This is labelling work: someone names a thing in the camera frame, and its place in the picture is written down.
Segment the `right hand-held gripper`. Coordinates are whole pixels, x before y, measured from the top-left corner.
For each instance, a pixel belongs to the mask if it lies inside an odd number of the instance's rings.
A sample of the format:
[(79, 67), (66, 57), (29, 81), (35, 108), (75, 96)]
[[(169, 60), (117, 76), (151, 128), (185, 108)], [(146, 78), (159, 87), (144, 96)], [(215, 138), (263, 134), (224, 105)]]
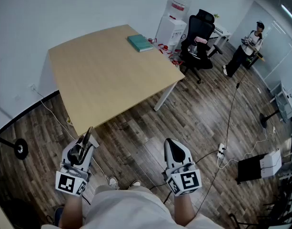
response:
[(162, 174), (174, 196), (189, 194), (202, 187), (200, 171), (195, 167), (189, 149), (182, 143), (167, 138), (164, 159), (167, 167)]

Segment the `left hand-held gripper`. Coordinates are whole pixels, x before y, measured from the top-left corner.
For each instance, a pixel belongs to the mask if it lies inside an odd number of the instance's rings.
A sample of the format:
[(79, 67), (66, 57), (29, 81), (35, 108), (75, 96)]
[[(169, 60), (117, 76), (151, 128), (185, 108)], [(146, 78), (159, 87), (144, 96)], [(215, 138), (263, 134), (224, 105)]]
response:
[(83, 135), (65, 147), (60, 169), (56, 172), (55, 188), (58, 191), (78, 197), (82, 195), (91, 177), (89, 166), (93, 151), (94, 145), (89, 145)]

